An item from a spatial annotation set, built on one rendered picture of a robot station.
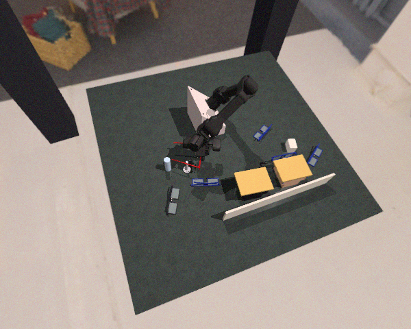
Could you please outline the white flat bar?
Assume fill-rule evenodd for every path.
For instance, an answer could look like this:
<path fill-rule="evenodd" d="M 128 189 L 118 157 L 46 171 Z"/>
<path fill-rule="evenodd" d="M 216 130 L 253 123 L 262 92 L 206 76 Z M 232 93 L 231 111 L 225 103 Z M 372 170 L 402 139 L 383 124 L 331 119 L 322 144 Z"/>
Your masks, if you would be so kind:
<path fill-rule="evenodd" d="M 230 219 L 232 217 L 241 215 L 241 214 L 249 212 L 251 210 L 255 210 L 256 208 L 260 208 L 260 207 L 263 207 L 265 205 L 272 204 L 273 202 L 277 202 L 281 199 L 285 199 L 287 197 L 296 195 L 298 193 L 304 192 L 304 191 L 309 190 L 311 188 L 320 186 L 320 185 L 325 184 L 326 182 L 328 182 L 334 176 L 335 176 L 335 173 L 327 175 L 327 176 L 322 177 L 322 178 L 319 178 L 317 180 L 313 180 L 311 182 L 307 182 L 307 183 L 302 184 L 300 186 L 296 186 L 294 188 L 288 189 L 288 190 L 283 191 L 281 193 L 277 193 L 277 194 L 274 194 L 272 196 L 265 197 L 265 198 L 260 199 L 258 201 L 251 202 L 250 204 L 246 204 L 244 206 L 240 206 L 238 208 L 229 210 L 229 211 L 225 212 L 225 214 L 223 216 L 223 220 Z"/>

